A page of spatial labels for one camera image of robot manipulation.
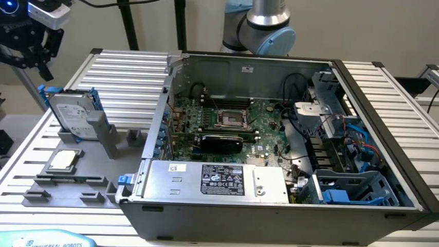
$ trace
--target warning label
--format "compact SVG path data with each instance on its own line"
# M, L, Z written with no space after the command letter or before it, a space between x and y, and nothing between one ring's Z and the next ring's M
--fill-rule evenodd
M202 165L201 193L205 195L244 196L241 166Z

